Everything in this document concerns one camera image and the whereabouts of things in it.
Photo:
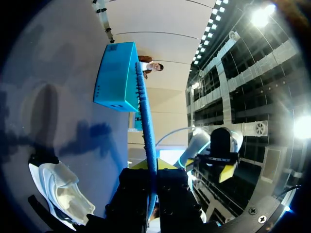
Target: white cloth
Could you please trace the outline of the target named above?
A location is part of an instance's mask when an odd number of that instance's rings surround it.
[[[146,70],[151,70],[148,65],[149,63],[148,62],[139,62],[140,63],[140,67],[141,67],[141,70],[142,71],[146,71]]]
[[[149,222],[147,233],[159,233],[159,232],[161,232],[160,218],[157,217]]]
[[[78,177],[62,162],[41,164],[39,167],[33,164],[28,166],[37,189],[48,202],[50,213],[73,230],[75,228],[72,224],[58,218],[54,207],[78,225],[86,225],[86,215],[93,214],[95,206],[80,192]]]

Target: person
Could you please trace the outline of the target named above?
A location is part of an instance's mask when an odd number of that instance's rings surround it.
[[[151,71],[162,71],[164,68],[162,64],[154,62],[152,57],[149,56],[138,56],[138,60],[140,62],[145,79],[148,78],[147,74],[149,74]]]
[[[160,227],[160,208],[159,203],[155,203],[155,208],[152,211],[150,219],[148,221],[147,233],[159,233],[161,231]]]

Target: woman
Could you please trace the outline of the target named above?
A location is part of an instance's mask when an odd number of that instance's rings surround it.
[[[152,57],[138,56],[138,59],[145,79],[148,78],[147,74],[149,74],[152,70],[162,71],[164,68],[162,64],[154,62]]]

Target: blue pool noodle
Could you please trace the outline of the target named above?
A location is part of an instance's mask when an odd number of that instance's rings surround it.
[[[151,196],[148,208],[148,218],[150,218],[156,203],[156,172],[157,172],[156,142],[155,142],[154,128],[152,125],[152,118],[147,96],[147,90],[139,62],[136,63],[136,72],[137,72],[139,106],[142,121],[142,131],[145,141],[148,170],[150,172],[150,179],[151,179],[150,180]]]

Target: screw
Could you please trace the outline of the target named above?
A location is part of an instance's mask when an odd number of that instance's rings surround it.
[[[163,213],[164,213],[165,215],[172,215],[172,214],[173,214],[173,211],[170,210],[170,209],[164,209],[164,210],[163,210]]]
[[[249,210],[248,210],[249,214],[250,215],[255,215],[257,214],[257,210],[254,208],[254,207],[251,207]]]
[[[258,218],[258,222],[263,224],[267,221],[267,217],[265,215],[262,215]]]
[[[169,190],[170,190],[170,187],[163,186],[162,189],[163,189],[164,191],[169,191]]]
[[[106,206],[105,206],[105,209],[106,209],[107,212],[114,212],[114,211],[115,211],[115,210],[111,207],[110,204],[106,205]]]
[[[188,190],[188,185],[185,183],[185,184],[183,184],[182,186],[181,186],[183,189],[186,189],[186,190]]]
[[[201,211],[201,206],[199,204],[194,204],[193,207],[196,211]]]

